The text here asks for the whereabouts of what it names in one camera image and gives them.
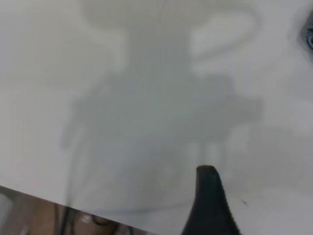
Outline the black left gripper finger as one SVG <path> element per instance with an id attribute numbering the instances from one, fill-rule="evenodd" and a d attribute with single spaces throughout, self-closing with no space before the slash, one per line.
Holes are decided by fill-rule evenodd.
<path id="1" fill-rule="evenodd" d="M 220 175 L 211 165 L 196 171 L 195 200 L 183 235 L 239 235 L 230 211 Z"/>

